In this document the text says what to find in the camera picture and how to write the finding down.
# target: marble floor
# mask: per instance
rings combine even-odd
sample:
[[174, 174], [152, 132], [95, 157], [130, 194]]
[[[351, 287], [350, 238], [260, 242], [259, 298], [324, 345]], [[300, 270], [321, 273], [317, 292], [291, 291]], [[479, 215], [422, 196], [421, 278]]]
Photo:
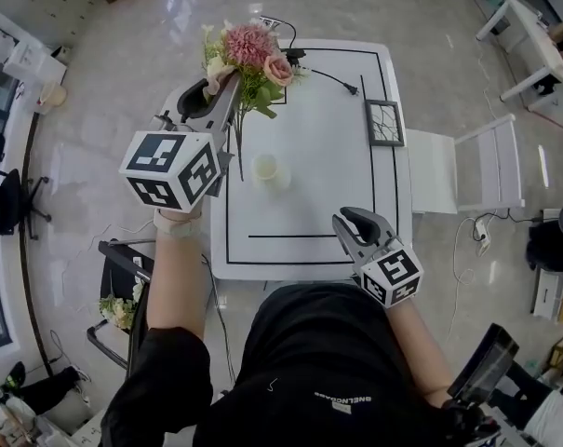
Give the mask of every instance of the marble floor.
[[[514, 215], [523, 218], [563, 204], [563, 129], [527, 113], [519, 98], [500, 102], [513, 77], [493, 40], [476, 42], [475, 32], [485, 20], [474, 0], [120, 0], [106, 6], [74, 51], [64, 82], [68, 100], [42, 117], [31, 160], [33, 176], [51, 179], [39, 206], [53, 215], [52, 224], [38, 225], [41, 239], [29, 245], [35, 311], [49, 355], [57, 354], [49, 338], [53, 329], [73, 362], [91, 374], [89, 394], [96, 410], [124, 379], [124, 371], [85, 336], [101, 319], [97, 298], [103, 257], [97, 243], [148, 237], [154, 230], [149, 224], [131, 235], [118, 228], [134, 230], [152, 217], [120, 180], [120, 161], [133, 132], [146, 128], [171, 90], [199, 73], [201, 24], [246, 21], [260, 12], [293, 22], [299, 36], [388, 46], [408, 128], [463, 135], [492, 119], [486, 89], [496, 116], [516, 115], [527, 207]], [[556, 110], [563, 113], [563, 105]], [[546, 154], [547, 188], [539, 145]], [[460, 287], [447, 340], [456, 288], [453, 242], [463, 218], [428, 214], [415, 221], [414, 249], [426, 270], [416, 303], [430, 330], [456, 373], [491, 322], [502, 324], [518, 341], [521, 363], [542, 360], [563, 326], [529, 314], [534, 275], [524, 262], [526, 223], [494, 219], [492, 246], [481, 258], [468, 236], [470, 223], [463, 227], [457, 272], [471, 268], [476, 276]], [[273, 288], [219, 282], [236, 371], [252, 317]], [[206, 343], [215, 390], [228, 388], [221, 325], [212, 306]]]

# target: office chair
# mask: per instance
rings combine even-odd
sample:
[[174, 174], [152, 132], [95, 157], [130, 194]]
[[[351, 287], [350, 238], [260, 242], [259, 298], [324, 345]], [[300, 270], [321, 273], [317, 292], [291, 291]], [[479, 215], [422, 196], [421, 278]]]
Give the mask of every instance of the office chair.
[[[5, 142], [4, 136], [0, 133], [0, 162], [4, 158]], [[51, 222], [51, 215], [38, 210], [33, 202], [41, 183], [48, 183], [49, 178], [41, 177], [33, 186], [33, 179], [29, 179], [25, 185], [21, 183], [17, 169], [9, 173], [0, 170], [0, 176], [4, 177], [0, 184], [0, 236], [13, 235], [14, 227], [26, 222], [29, 238], [38, 240], [39, 236], [33, 233], [33, 214], [36, 213], [46, 222]]]

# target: desk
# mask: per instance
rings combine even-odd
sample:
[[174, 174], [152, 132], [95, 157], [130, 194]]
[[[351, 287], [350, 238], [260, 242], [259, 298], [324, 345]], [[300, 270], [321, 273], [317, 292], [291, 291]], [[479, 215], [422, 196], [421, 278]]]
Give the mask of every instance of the desk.
[[[211, 255], [217, 278], [333, 280], [352, 275], [331, 225], [333, 213], [356, 206], [384, 216], [411, 242], [411, 186], [405, 147], [369, 145], [364, 98], [399, 103], [395, 71], [383, 45], [297, 40], [303, 66], [359, 88], [310, 74], [290, 86], [268, 119], [247, 115], [244, 174], [235, 157], [218, 198], [211, 200]], [[236, 154], [235, 138], [228, 138]], [[289, 188], [272, 195], [254, 187], [250, 163], [273, 154], [291, 172]]]
[[[484, 27], [476, 34], [476, 38], [478, 40], [484, 39], [489, 31], [504, 17], [504, 14], [509, 9], [516, 15], [517, 19], [521, 23], [524, 33], [520, 34], [517, 39], [505, 48], [505, 51], [510, 53], [519, 43], [529, 39], [540, 57], [542, 67], [518, 83], [516, 86], [513, 86], [509, 90], [505, 91], [501, 95], [502, 101], [512, 98], [548, 75], [555, 76], [561, 83], [563, 83], [563, 60], [556, 48], [556, 45], [550, 39], [550, 36], [548, 36], [548, 32], [538, 23], [538, 16], [529, 8], [521, 4], [518, 0], [505, 0], [496, 13], [494, 13], [494, 15], [492, 15], [492, 17], [488, 20], [488, 23], [486, 23], [486, 25], [484, 25]], [[531, 104], [528, 109], [530, 111], [534, 110], [551, 99], [552, 98], [550, 96], [541, 98]]]

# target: pink rose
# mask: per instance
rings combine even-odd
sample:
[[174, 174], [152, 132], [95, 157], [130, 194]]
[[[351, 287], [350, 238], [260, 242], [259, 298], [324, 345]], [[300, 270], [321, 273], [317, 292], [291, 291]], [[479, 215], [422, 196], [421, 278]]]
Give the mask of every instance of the pink rose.
[[264, 74], [269, 81], [284, 88], [291, 83], [293, 72], [285, 55], [267, 56], [264, 61]]

